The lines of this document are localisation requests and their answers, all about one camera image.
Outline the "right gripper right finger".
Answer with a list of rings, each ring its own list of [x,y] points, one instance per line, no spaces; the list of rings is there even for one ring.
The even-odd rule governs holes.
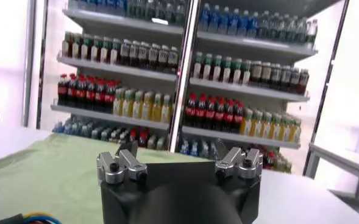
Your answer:
[[[215,141],[218,159],[215,162],[215,174],[219,180],[225,180],[237,172],[245,180],[259,177],[263,169],[263,154],[259,149],[244,151],[240,147],[227,149],[218,139]]]

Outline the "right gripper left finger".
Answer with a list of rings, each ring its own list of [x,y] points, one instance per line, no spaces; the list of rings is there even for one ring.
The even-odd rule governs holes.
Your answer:
[[[138,184],[145,183],[148,167],[137,160],[137,150],[138,143],[133,141],[121,144],[115,156],[110,152],[100,153],[96,158],[99,183],[120,184],[126,175]]]

